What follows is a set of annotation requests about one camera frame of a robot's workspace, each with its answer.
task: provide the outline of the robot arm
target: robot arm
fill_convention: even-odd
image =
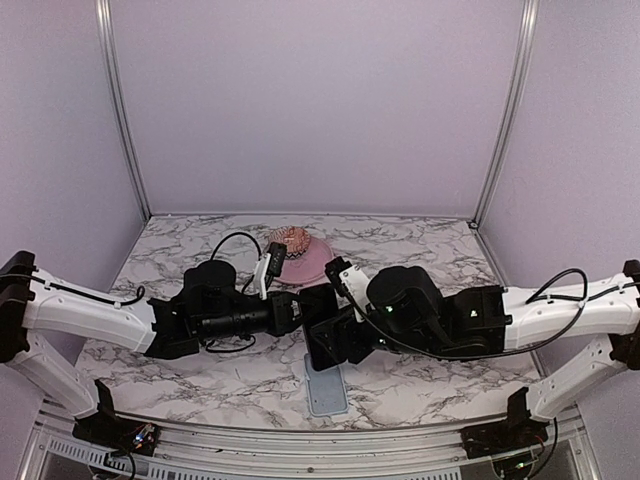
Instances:
[[[64,405],[76,419],[77,438],[151,454],[157,427],[118,417],[109,389],[76,370],[39,331],[104,340],[164,359],[198,353],[211,339],[281,336],[301,323],[295,295],[266,291],[285,253],[284,245],[272,244],[260,259],[258,296],[237,292],[235,269],[210,260],[185,272],[184,287],[171,300],[146,302],[142,294],[125,301],[70,284],[38,270],[33,254],[19,252],[0,268],[0,363]]]
[[[549,422],[581,394],[624,370],[640,370],[638,261],[609,279],[587,284],[584,277],[583,284],[538,296],[534,290],[488,286],[443,297],[420,267],[387,268],[369,280],[341,258],[327,264],[326,273],[333,288],[301,292],[323,305],[303,305],[316,370],[357,364],[378,349],[468,361],[532,351],[563,331],[597,335],[553,375],[514,393],[505,420],[465,428],[469,458],[546,440]],[[333,290],[350,305],[338,309]]]

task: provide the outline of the lavender backdrop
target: lavender backdrop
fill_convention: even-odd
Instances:
[[[543,1],[526,91],[484,232],[510,280],[590,278],[640,257],[640,4]],[[585,342],[543,352],[557,368]],[[640,380],[580,402],[605,480],[637,478]]]
[[[107,289],[142,228],[93,2],[0,3],[0,264],[16,251]],[[50,337],[67,358],[81,342]],[[0,366],[0,478],[15,478],[42,395]]]
[[[112,4],[154,213],[473,214],[521,1]]]

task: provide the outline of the white bracket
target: white bracket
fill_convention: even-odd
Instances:
[[[260,300],[267,299],[267,270],[271,263],[271,254],[265,253],[253,271],[253,288],[260,295]]]
[[[367,286],[370,282],[369,277],[367,277],[358,265],[354,265],[340,272],[340,280],[345,288],[349,290],[349,293],[358,306],[366,312],[367,305],[369,305],[369,299],[367,298]],[[362,315],[360,315],[357,310],[355,314],[358,322],[364,322],[364,318],[362,318]]]
[[[598,335],[571,361],[553,375],[529,387],[527,406],[531,419],[550,422],[577,398],[610,377],[627,369],[612,360],[608,335]]]
[[[75,418],[98,411],[98,388],[89,377],[76,370],[41,334],[27,332],[29,351],[7,362],[37,387],[65,406]]]
[[[95,338],[122,345],[134,352],[146,352],[156,336],[153,307],[141,300],[122,306],[122,298],[97,292],[38,271],[38,277],[87,294],[113,300],[100,303],[46,284],[31,282],[35,298],[27,303],[22,326],[32,330],[55,330],[85,338]]]

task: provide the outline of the pink plate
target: pink plate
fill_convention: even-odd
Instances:
[[[276,280],[286,285],[307,285],[324,277],[324,266],[333,259],[331,247],[311,237],[309,249],[295,260],[285,260],[282,275]]]

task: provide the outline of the black cable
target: black cable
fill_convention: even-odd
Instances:
[[[246,232],[233,232],[227,235],[226,237],[224,237],[222,240],[220,240],[220,242],[218,242],[218,245],[216,245],[216,248],[213,249],[213,253],[211,254],[210,260],[213,260],[215,258],[216,253],[218,253],[218,250],[220,250],[220,247],[224,242],[226,242],[230,238],[239,237],[239,236],[247,237],[249,240],[253,242],[253,244],[256,247],[256,250],[258,251],[258,259],[260,259],[260,257],[262,257],[262,250],[260,249],[260,245],[258,244],[258,241],[256,240],[256,238],[253,235]]]
[[[131,462],[131,476],[129,476],[129,480],[135,480],[138,470],[136,468],[136,461],[134,460],[133,455],[131,455],[130,451],[125,448],[120,448],[120,450],[116,450],[109,455],[111,457],[128,457],[129,461]]]
[[[626,288],[631,288],[631,287],[637,287],[640,286],[640,282],[630,282],[630,283],[625,283],[624,285],[622,285],[622,287],[619,286],[615,286],[615,287],[610,287],[607,288],[606,290],[603,290],[599,293],[596,293],[595,295],[592,295],[589,297],[589,302],[592,302],[594,300],[598,300],[599,298],[602,298],[606,295],[609,295],[613,292],[621,292],[622,290],[626,289]],[[553,295],[542,295],[539,296],[538,298],[534,298],[533,300],[531,300],[531,303],[533,302],[539,302],[540,300],[567,300],[570,302],[579,302],[580,301],[580,297],[575,297],[575,296],[571,296],[571,295],[558,295],[558,294],[553,294]]]
[[[211,348],[215,342],[216,342],[215,340],[211,340],[211,342],[209,342],[207,346],[204,347],[205,351],[209,353],[238,353],[238,352],[244,352],[245,350],[253,347],[256,344],[256,337],[255,335],[251,335],[249,337],[249,343],[247,345],[243,345],[242,347],[239,347],[239,348],[232,348],[229,350],[218,350],[218,349]]]
[[[567,275],[571,275],[572,273],[577,273],[578,275],[580,275],[582,277],[583,283],[584,283],[584,291],[582,294],[582,298],[580,298],[580,300],[586,300],[587,299],[587,289],[588,287],[588,280],[587,280],[587,274],[584,273],[583,270],[580,270],[579,268],[567,268],[566,270],[563,270],[562,272],[560,272],[559,274],[557,274],[555,277],[553,277],[551,280],[547,281],[543,286],[541,286],[536,293],[534,293],[533,295],[531,295],[524,303],[525,305],[530,304],[531,302],[534,302],[537,300],[537,298],[542,294],[542,292],[544,292],[546,289],[548,289],[551,285],[553,285],[554,283],[556,283],[558,280],[563,279],[564,277],[566,277]]]
[[[242,286],[242,290],[240,291],[240,293],[242,293],[244,295],[244,292],[247,291],[247,288],[249,288],[249,285],[251,285],[251,282],[253,282],[253,274],[251,274],[251,276],[249,277],[249,280],[247,280],[244,285]]]
[[[542,470],[544,470],[544,468],[549,464],[549,461],[551,460],[551,457],[553,457],[553,453],[556,451],[556,447],[558,446],[558,419],[554,418],[553,419],[553,427],[556,430],[555,436],[553,438],[553,446],[551,447],[551,450],[549,451],[549,455],[547,455],[547,458],[544,459],[544,462],[542,462],[542,465],[540,465],[540,468],[538,468],[534,473],[532,473],[531,475],[529,475],[529,480],[531,480],[532,478],[537,477],[540,472],[542,472]]]
[[[565,333],[567,333],[576,324],[576,322],[580,319],[580,316],[582,315],[582,312],[584,311],[585,300],[587,299],[588,289],[589,289],[589,286],[588,286],[589,285],[589,280],[587,279],[587,274],[584,273],[584,271],[582,271],[582,270],[580,270],[578,268],[571,268],[571,269],[565,270],[564,272],[561,272],[558,275],[556,275],[555,277],[553,277],[551,280],[549,280],[547,283],[545,283],[542,288],[538,289],[538,291],[536,293],[534,293],[531,297],[529,297],[529,300],[531,300],[532,298],[535,298],[536,295],[539,295],[540,293],[544,292],[547,288],[549,288],[555,282],[557,282],[561,278],[563,278],[563,277],[565,277],[565,276],[567,276],[567,275],[569,275],[571,273],[577,273],[582,277],[583,293],[582,293],[582,298],[579,299],[581,303],[579,304],[578,311],[576,312],[575,316],[571,319],[571,321],[562,330],[560,330],[558,333],[552,335],[548,339],[542,340],[541,342],[538,342],[538,343],[534,343],[534,344],[532,344],[532,345],[530,345],[528,347],[519,348],[517,350],[510,350],[508,352],[492,353],[492,354],[488,354],[488,355],[463,356],[463,357],[446,357],[446,356],[443,356],[443,355],[436,355],[436,354],[433,354],[433,353],[430,353],[430,352],[426,352],[426,351],[421,350],[419,348],[416,348],[414,346],[408,345],[408,344],[406,344],[404,342],[401,342],[401,341],[395,339],[393,336],[389,335],[384,330],[382,330],[380,327],[378,327],[369,318],[369,316],[364,312],[364,310],[360,307],[360,305],[358,305],[358,303],[355,301],[353,296],[348,291],[345,292],[345,295],[346,295],[347,300],[349,301],[349,303],[353,306],[353,308],[355,308],[358,311],[358,313],[362,316],[362,318],[371,327],[373,327],[373,329],[376,330],[376,332],[378,332],[380,335],[385,337],[387,340],[390,340],[393,343],[395,343],[395,344],[397,344],[397,345],[399,345],[401,347],[407,348],[409,350],[413,350],[416,353],[419,353],[421,355],[425,355],[427,357],[435,358],[437,360],[447,360],[447,361],[484,360],[484,359],[490,359],[490,358],[511,357],[513,355],[520,355],[522,353],[533,352],[534,350],[538,350],[539,348],[545,347],[545,346],[549,345],[550,343],[555,342],[558,338],[562,337]]]
[[[34,282],[38,282],[42,285],[47,286],[47,281],[40,278],[40,277],[35,277],[33,275],[24,275],[21,273],[7,273],[4,275],[0,275],[0,280],[2,280],[3,278],[23,278],[25,280],[33,280]],[[84,298],[88,298],[89,300],[94,300],[96,302],[100,302],[100,303],[106,303],[107,305],[116,305],[116,304],[120,304],[123,307],[127,307],[129,305],[133,305],[135,303],[138,303],[140,300],[142,300],[144,298],[145,295],[145,288],[140,285],[138,287],[138,289],[136,290],[136,297],[132,298],[131,300],[123,300],[123,301],[118,301],[118,300],[111,300],[110,298],[104,298],[104,297],[98,297],[96,295],[93,295],[91,293],[87,293],[87,292],[83,292],[81,290],[76,290],[75,288],[71,288],[71,287],[67,287],[66,285],[61,285],[59,283],[54,283],[54,282],[50,282],[48,284],[48,287],[50,288],[55,288],[56,290],[62,290],[64,292],[68,292],[68,293],[72,293],[74,295],[78,295],[80,297],[84,297]]]

